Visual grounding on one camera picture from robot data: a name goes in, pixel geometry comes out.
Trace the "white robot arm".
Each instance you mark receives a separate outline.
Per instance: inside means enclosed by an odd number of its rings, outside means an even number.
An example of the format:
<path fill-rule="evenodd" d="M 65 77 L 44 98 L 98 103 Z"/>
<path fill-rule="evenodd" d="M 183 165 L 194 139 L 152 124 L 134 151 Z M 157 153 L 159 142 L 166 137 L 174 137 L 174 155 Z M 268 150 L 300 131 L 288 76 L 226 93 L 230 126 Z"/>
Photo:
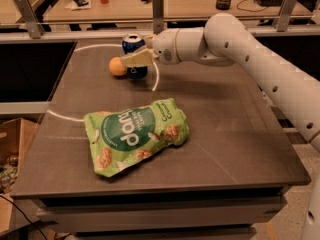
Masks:
<path fill-rule="evenodd" d="M 314 149 L 320 151 L 320 82 L 262 45 L 234 16 L 219 13 L 199 28 L 169 29 L 120 57 L 125 67 L 192 61 L 239 64 Z"/>

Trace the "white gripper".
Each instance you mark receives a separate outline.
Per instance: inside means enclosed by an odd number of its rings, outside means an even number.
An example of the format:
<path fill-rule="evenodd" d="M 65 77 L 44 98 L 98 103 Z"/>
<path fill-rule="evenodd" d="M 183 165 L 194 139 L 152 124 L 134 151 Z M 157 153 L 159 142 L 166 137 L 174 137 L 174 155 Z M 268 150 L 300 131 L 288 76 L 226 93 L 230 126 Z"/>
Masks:
<path fill-rule="evenodd" d="M 177 55 L 177 29 L 168 29 L 143 37 L 147 48 L 142 48 L 120 57 L 121 63 L 128 68 L 152 65 L 158 58 L 162 64 L 173 65 L 180 62 Z"/>

